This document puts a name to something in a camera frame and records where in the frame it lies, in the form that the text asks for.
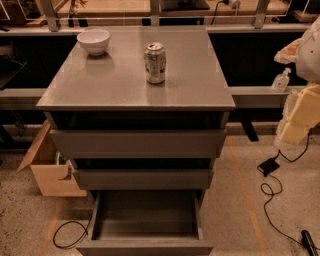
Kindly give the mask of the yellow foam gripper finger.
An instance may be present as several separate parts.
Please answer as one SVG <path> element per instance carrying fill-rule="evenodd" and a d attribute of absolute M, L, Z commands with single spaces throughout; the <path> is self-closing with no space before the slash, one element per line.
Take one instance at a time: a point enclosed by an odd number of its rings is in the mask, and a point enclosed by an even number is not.
<path fill-rule="evenodd" d="M 301 91 L 293 90 L 286 98 L 282 116 L 274 145 L 299 145 L 320 122 L 320 85 L 309 84 Z"/>
<path fill-rule="evenodd" d="M 289 43 L 287 46 L 276 53 L 276 55 L 274 56 L 274 60 L 281 64 L 295 63 L 300 42 L 301 39 L 298 38 Z"/>

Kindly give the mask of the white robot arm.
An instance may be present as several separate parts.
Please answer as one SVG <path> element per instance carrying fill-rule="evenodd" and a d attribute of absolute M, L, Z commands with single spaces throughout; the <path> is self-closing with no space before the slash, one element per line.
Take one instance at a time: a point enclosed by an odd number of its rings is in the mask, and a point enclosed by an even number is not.
<path fill-rule="evenodd" d="M 274 56 L 278 63 L 294 63 L 296 74 L 307 82 L 300 92 L 286 98 L 275 146 L 278 149 L 299 145 L 320 122 L 320 17 L 298 38 Z"/>

